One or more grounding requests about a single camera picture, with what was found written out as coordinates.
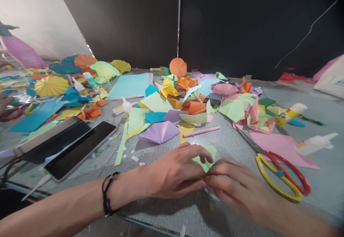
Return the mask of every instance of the scissors blade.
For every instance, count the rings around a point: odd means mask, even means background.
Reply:
[[[257,154],[264,154],[264,150],[259,145],[257,145],[252,139],[250,139],[242,130],[240,130],[239,128],[237,128],[237,130],[239,131],[240,135],[251,145],[251,147]]]

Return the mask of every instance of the white bag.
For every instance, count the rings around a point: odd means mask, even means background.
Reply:
[[[325,71],[314,89],[344,99],[344,55]]]

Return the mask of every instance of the charging cable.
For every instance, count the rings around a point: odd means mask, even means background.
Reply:
[[[50,181],[51,176],[48,174],[43,179],[41,179],[38,184],[25,196],[22,198],[22,201],[26,200],[32,193],[34,193],[39,187],[44,186],[48,181]]]

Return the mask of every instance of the pink bottle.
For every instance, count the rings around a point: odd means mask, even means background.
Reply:
[[[4,25],[0,22],[0,41],[4,51],[9,53],[24,68],[45,67],[45,62],[32,47],[9,32],[9,30],[16,28],[19,27]]]

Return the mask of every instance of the white wall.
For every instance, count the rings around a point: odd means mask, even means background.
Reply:
[[[90,54],[64,0],[0,0],[0,21],[43,58]]]

